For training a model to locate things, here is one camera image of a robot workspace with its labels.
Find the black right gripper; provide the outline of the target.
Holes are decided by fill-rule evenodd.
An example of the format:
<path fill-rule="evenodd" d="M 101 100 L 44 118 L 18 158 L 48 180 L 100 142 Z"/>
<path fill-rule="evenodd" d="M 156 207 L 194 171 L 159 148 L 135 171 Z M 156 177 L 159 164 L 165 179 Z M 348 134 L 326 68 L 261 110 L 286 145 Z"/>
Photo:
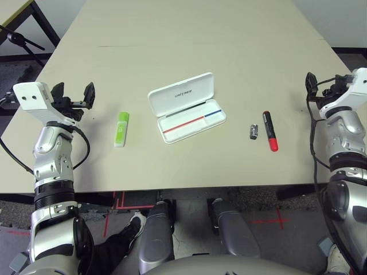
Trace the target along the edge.
<path fill-rule="evenodd" d="M 332 84 L 330 88 L 325 89 L 322 92 L 322 96 L 317 96 L 318 87 L 321 84 L 329 83 L 331 81 L 334 81 L 334 84 Z M 352 81 L 353 76 L 346 74 L 344 76 L 335 75 L 333 78 L 318 82 L 316 76 L 313 73 L 308 72 L 305 78 L 305 87 L 307 95 L 311 96 L 311 102 L 315 102 L 317 108 L 321 109 L 325 105 L 328 105 L 341 97 L 347 91 L 349 84 L 351 84 Z"/>

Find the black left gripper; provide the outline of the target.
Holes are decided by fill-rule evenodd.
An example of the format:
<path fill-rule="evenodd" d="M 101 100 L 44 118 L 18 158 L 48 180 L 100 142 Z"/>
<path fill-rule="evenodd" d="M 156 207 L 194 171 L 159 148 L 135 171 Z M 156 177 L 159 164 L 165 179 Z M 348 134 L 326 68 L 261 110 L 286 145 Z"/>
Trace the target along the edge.
<path fill-rule="evenodd" d="M 52 107 L 59 111 L 64 116 L 75 121 L 80 121 L 84 111 L 82 108 L 91 109 L 95 100 L 95 86 L 90 82 L 84 91 L 83 101 L 72 101 L 69 97 L 64 96 L 64 83 L 56 84 L 52 90 L 53 97 Z"/>

